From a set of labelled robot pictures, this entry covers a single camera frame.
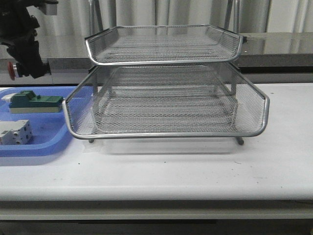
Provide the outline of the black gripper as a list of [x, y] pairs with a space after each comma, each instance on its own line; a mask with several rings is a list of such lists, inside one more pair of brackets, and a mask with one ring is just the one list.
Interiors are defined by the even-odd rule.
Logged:
[[39, 54], [39, 42], [13, 40], [33, 33], [40, 25], [31, 16], [27, 7], [40, 5], [39, 0], [1, 0], [0, 1], [0, 44], [10, 45], [7, 52], [17, 62], [12, 66], [17, 77], [32, 76], [39, 78], [49, 73], [49, 63], [44, 63]]

